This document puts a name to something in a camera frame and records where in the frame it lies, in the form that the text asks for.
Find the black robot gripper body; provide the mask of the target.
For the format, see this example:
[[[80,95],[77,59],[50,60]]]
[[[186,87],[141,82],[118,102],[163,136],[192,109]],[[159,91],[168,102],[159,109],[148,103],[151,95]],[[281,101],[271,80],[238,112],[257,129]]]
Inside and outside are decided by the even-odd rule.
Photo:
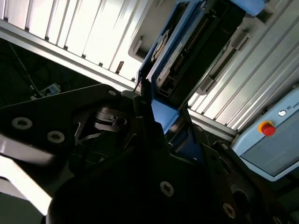
[[[219,224],[223,208],[203,168],[171,154],[128,149],[56,192],[49,224]]]

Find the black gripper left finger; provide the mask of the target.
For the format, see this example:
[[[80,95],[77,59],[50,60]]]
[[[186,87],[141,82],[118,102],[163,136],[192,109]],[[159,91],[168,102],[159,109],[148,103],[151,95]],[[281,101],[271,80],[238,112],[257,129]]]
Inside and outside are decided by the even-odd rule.
[[[64,163],[74,147],[95,140],[111,156],[132,147],[161,163],[168,150],[146,96],[97,84],[2,107],[0,153],[26,163]]]

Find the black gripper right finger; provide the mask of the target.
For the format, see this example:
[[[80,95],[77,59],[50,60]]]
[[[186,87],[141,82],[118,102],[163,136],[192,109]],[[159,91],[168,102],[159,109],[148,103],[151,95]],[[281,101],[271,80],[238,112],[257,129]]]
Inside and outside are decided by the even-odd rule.
[[[212,217],[216,219],[236,219],[233,196],[226,180],[218,152],[206,145],[206,136],[192,123],[186,109],[182,110],[186,124],[187,142],[182,148],[182,156],[198,163],[203,172],[199,183],[205,202],[212,207]]]

